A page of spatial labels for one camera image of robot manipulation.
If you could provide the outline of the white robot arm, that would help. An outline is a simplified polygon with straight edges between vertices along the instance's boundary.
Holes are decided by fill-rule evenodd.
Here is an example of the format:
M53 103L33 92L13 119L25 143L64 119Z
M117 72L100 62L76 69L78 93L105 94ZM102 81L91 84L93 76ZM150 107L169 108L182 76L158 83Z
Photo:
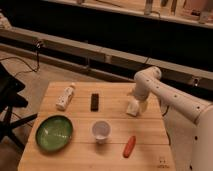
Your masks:
M191 171L213 171L213 103L200 99L160 81L161 70L148 67L134 75L132 95L145 101L149 93L171 105L196 125Z

